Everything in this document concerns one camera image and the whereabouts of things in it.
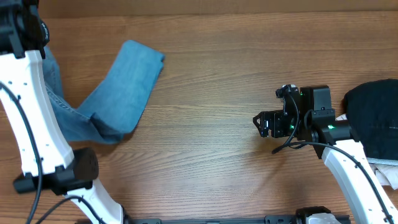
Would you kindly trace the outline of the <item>blue denim jeans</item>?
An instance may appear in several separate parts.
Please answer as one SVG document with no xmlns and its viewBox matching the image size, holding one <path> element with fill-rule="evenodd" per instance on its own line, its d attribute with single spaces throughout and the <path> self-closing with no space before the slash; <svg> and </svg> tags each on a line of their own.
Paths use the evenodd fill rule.
<svg viewBox="0 0 398 224">
<path fill-rule="evenodd" d="M 123 43 L 105 79 L 73 108 L 63 95 L 60 67 L 45 47 L 44 82 L 67 141 L 117 144 L 136 128 L 164 67 L 165 55 L 133 40 Z"/>
</svg>

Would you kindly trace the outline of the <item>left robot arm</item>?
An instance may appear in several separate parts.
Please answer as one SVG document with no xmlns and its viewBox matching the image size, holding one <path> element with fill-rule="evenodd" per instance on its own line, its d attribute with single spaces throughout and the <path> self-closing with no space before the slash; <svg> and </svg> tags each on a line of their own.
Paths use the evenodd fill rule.
<svg viewBox="0 0 398 224">
<path fill-rule="evenodd" d="M 48 42 L 37 1 L 1 2 L 1 103 L 22 162 L 14 188 L 36 196 L 49 189 L 75 203 L 92 223 L 130 223 L 99 180 L 94 150 L 73 150 L 60 130 L 44 82 Z"/>
</svg>

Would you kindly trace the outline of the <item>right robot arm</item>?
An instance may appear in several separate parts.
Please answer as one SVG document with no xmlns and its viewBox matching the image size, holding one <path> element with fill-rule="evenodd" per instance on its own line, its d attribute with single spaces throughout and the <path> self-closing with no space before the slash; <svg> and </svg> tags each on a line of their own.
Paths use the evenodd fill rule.
<svg viewBox="0 0 398 224">
<path fill-rule="evenodd" d="M 262 111 L 253 118 L 262 137 L 287 139 L 272 153 L 313 146 L 338 182 L 357 223 L 397 223 L 397 208 L 373 173 L 357 133 L 348 120 L 335 118 L 330 88 L 284 85 L 275 94 L 283 108 Z"/>
</svg>

